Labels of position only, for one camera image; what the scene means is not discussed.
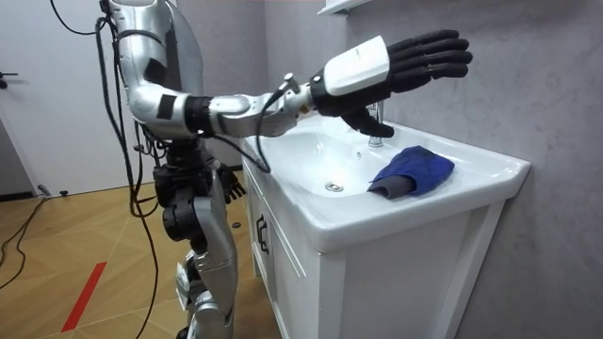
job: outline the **door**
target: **door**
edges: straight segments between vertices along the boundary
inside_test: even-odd
[[[269,230],[269,219],[263,199],[253,185],[247,171],[245,172],[247,182],[247,213],[249,216],[250,238],[252,241],[253,257],[257,261],[260,274],[266,285],[269,295],[272,295],[273,268],[270,256],[271,234]]]
[[[0,121],[0,197],[32,192],[31,183]]]
[[[272,307],[279,319],[283,338],[311,338],[312,311],[309,298],[313,296],[301,267],[294,263],[295,253],[285,241],[282,228],[270,216],[274,297]],[[305,236],[295,241],[306,241]]]
[[[95,0],[55,3],[76,30],[91,31],[103,15]],[[49,0],[0,1],[0,13],[0,72],[19,74],[6,77],[8,87],[0,89],[0,119],[31,184],[44,184],[54,195],[59,190],[74,194],[125,186],[122,152],[104,107],[94,36],[67,31]],[[108,30],[103,41],[108,82],[113,84]],[[114,95],[111,102],[115,107]],[[136,167],[127,105],[124,114]],[[144,164],[144,180],[150,181],[153,161],[145,157]]]

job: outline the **sink basin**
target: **sink basin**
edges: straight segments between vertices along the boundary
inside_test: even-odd
[[[504,202],[522,185],[530,163],[394,123],[380,148],[340,119],[306,118],[281,137],[262,137],[272,167],[264,174],[244,161],[270,204],[304,219],[318,251],[340,250],[440,218]],[[367,192],[369,182],[407,147],[420,145],[456,165],[450,177],[420,197],[393,201]],[[253,137],[243,149],[255,152]]]
[[[262,147],[269,154],[272,172],[286,185],[329,198],[366,193],[369,181],[390,159],[320,132],[267,138]]]

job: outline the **gray wall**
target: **gray wall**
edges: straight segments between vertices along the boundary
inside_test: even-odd
[[[387,119],[533,165],[457,337],[603,338],[603,2],[375,0],[343,24],[316,18],[322,5],[266,3],[272,86],[314,73],[342,41],[456,28],[475,55],[468,78],[396,96]]]
[[[266,27],[262,1],[178,0],[201,46],[206,95],[260,94],[268,90]],[[210,140],[220,161],[240,165],[240,155]]]
[[[0,195],[31,191],[33,189],[25,168],[0,121]]]

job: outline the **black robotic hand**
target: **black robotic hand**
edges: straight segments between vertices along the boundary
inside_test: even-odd
[[[236,175],[230,170],[230,168],[224,164],[220,165],[217,170],[220,181],[222,182],[222,188],[224,190],[224,200],[226,203],[235,201],[237,198],[241,198],[247,193],[245,188],[238,181]]]
[[[327,70],[329,63],[312,78],[312,98],[321,115],[341,117],[351,128],[365,135],[392,137],[394,129],[370,117],[366,106],[389,98],[392,92],[402,93],[422,87],[432,79],[466,76],[467,65],[473,59],[466,51],[468,46],[469,42],[459,39],[459,32],[455,30],[440,30],[404,40],[387,46],[386,51],[381,45],[381,51],[372,52],[387,53],[389,70],[378,73],[375,70],[380,65],[367,69],[369,61],[363,60],[363,53],[369,55],[371,51],[363,50],[361,45],[352,50],[357,57],[330,61],[340,63],[331,65],[331,70],[345,70],[345,73],[335,74],[336,80],[329,78],[334,73]],[[360,79],[361,84],[366,79],[367,85],[352,91],[337,88],[337,82],[348,84],[356,79]]]

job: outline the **parquet floor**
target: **parquet floor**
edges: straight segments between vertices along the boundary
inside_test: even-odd
[[[141,196],[151,195],[153,186],[144,186]],[[21,227],[38,201],[0,203],[0,242]],[[244,200],[230,204],[228,212],[230,224],[242,224],[233,230],[239,269],[235,338],[280,338],[264,285],[253,274]],[[186,325],[186,314],[175,299],[174,270],[188,247],[168,239],[161,211],[148,221],[159,259],[159,286],[142,338],[172,339]],[[13,240],[7,247],[0,284],[19,268],[21,256],[15,246]],[[0,338],[136,337],[150,302],[154,267],[140,221],[127,210],[125,188],[45,203],[29,225],[21,249],[27,256],[23,273],[0,290]],[[103,262],[106,267],[77,327],[61,332],[90,273]]]

